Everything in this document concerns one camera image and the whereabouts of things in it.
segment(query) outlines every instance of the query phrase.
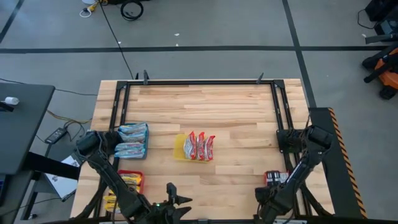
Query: orange equipment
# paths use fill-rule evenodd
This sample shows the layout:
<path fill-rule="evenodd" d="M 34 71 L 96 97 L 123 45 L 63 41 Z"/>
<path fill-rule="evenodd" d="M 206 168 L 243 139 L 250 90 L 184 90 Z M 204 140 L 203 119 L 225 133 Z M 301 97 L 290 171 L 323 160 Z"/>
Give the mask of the orange equipment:
<path fill-rule="evenodd" d="M 371 82 L 379 77 L 383 84 L 380 91 L 381 98 L 390 100 L 398 90 L 398 44 L 382 50 L 373 57 L 369 57 L 362 62 L 367 69 L 374 69 L 372 74 L 367 76 L 364 81 Z"/>

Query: snack packet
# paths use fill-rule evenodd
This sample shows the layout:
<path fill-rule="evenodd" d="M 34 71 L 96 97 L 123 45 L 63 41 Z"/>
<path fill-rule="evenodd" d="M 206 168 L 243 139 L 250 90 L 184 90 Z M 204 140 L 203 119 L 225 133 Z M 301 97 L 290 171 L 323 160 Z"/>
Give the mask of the snack packet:
<path fill-rule="evenodd" d="M 205 160 L 213 160 L 213 139 L 216 136 L 209 136 L 205 140 Z"/>
<path fill-rule="evenodd" d="M 122 159 L 140 159 L 144 157 L 145 149 L 141 150 L 122 150 L 118 151 L 114 154 L 115 157 L 122 158 Z"/>
<path fill-rule="evenodd" d="M 140 177 L 141 178 L 141 174 L 120 174 L 120 176 L 123 177 Z"/>
<path fill-rule="evenodd" d="M 118 131 L 120 137 L 123 142 L 144 142 L 146 137 L 146 131 L 140 131 L 132 134 L 124 134 L 121 131 Z"/>
<path fill-rule="evenodd" d="M 109 195 L 109 196 L 104 196 L 104 200 L 109 203 L 114 203 L 116 201 L 116 196 L 115 196 L 115 194 Z"/>
<path fill-rule="evenodd" d="M 127 124 L 122 125 L 119 127 L 119 131 L 123 132 L 124 134 L 132 134 L 136 132 L 142 132 L 147 130 L 146 123 L 139 123 L 139 124 Z"/>
<path fill-rule="evenodd" d="M 141 184 L 141 177 L 125 177 L 125 176 L 121 176 L 122 179 L 125 181 L 126 184 L 130 185 L 130 184 L 134 184 L 134 185 L 139 185 Z"/>
<path fill-rule="evenodd" d="M 118 144 L 114 150 L 122 151 L 122 150 L 137 150 L 141 151 L 144 148 L 144 144 L 141 142 L 125 142 Z"/>
<path fill-rule="evenodd" d="M 184 142 L 184 153 L 185 158 L 187 159 L 195 159 L 197 154 L 197 146 L 196 146 L 196 139 L 195 133 L 192 131 L 187 139 Z"/>
<path fill-rule="evenodd" d="M 205 133 L 202 132 L 197 137 L 197 160 L 205 160 Z"/>
<path fill-rule="evenodd" d="M 113 212 L 113 207 L 114 207 L 114 203 L 106 203 L 105 204 L 105 210 L 107 210 L 108 212 Z M 116 209 L 114 212 L 120 213 L 120 208 L 118 205 L 116 206 Z"/>

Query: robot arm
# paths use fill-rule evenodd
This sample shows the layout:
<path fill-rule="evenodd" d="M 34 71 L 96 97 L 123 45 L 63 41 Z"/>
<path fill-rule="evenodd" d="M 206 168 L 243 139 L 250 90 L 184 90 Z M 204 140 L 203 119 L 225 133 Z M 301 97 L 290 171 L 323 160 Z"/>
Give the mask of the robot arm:
<path fill-rule="evenodd" d="M 192 199 L 178 196 L 177 188 L 172 183 L 167 184 L 169 200 L 165 200 L 162 203 L 150 204 L 144 195 L 137 193 L 134 189 L 129 189 L 109 163 L 108 157 L 104 152 L 105 150 L 114 149 L 119 143 L 119 138 L 115 135 L 117 133 L 89 132 L 77 142 L 77 156 L 87 161 L 90 167 L 97 171 L 106 185 L 115 193 L 118 198 L 120 212 L 128 223 L 132 223 L 130 218 L 134 217 L 134 223 L 177 224 L 180 218 L 191 210 L 191 207 L 176 209 L 174 204 L 180 205 L 181 203 L 190 202 Z"/>
<path fill-rule="evenodd" d="M 256 199 L 261 205 L 258 215 L 265 224 L 274 222 L 278 215 L 285 215 L 293 207 L 295 195 L 328 152 L 333 135 L 319 127 L 309 126 L 300 134 L 303 156 L 292 174 L 275 187 L 256 188 Z"/>

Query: wooden table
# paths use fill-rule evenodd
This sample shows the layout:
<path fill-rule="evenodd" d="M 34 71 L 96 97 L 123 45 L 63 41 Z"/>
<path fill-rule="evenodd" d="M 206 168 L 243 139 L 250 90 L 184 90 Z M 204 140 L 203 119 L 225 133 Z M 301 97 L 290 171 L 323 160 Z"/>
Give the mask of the wooden table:
<path fill-rule="evenodd" d="M 284 82 L 294 127 L 304 128 L 308 108 L 302 84 L 299 79 Z M 116 81 L 101 82 L 91 129 L 108 130 L 115 88 Z M 116 125 L 121 117 L 123 91 Z M 285 170 L 275 136 L 277 121 L 269 85 L 132 86 L 126 123 L 142 121 L 148 122 L 150 131 L 147 159 L 121 159 L 119 169 L 145 173 L 144 195 L 151 203 L 165 200 L 166 183 L 174 183 L 179 195 L 193 199 L 186 204 L 192 210 L 183 219 L 250 219 L 257 209 L 254 189 L 264 186 L 264 172 Z M 216 136 L 214 161 L 197 164 L 173 159 L 175 136 L 191 131 Z M 90 201 L 99 179 L 87 163 L 83 164 L 71 217 Z M 315 198 L 333 213 L 322 165 L 315 168 L 306 183 Z M 304 211 L 299 196 L 298 201 L 300 211 Z"/>

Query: yellow snack package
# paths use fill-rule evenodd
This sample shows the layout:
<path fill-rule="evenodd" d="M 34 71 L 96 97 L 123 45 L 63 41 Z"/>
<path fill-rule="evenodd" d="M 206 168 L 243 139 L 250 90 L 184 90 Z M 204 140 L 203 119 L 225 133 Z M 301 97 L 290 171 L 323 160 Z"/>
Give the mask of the yellow snack package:
<path fill-rule="evenodd" d="M 105 204 L 105 210 L 107 210 L 108 212 L 113 212 L 113 207 L 114 207 L 114 203 L 106 203 Z M 120 213 L 120 208 L 118 205 L 116 206 L 115 213 Z"/>
<path fill-rule="evenodd" d="M 130 177 L 130 176 L 122 176 L 122 179 L 125 181 L 126 184 L 130 185 L 140 185 L 141 184 L 141 176 L 139 177 Z"/>
<path fill-rule="evenodd" d="M 120 176 L 123 177 L 141 177 L 140 174 L 120 174 Z"/>
<path fill-rule="evenodd" d="M 115 196 L 115 194 L 114 194 L 114 195 L 109 195 L 109 196 L 104 196 L 103 198 L 104 198 L 104 200 L 105 200 L 106 202 L 109 202 L 109 203 L 114 203 L 114 201 L 116 201 L 116 196 Z"/>

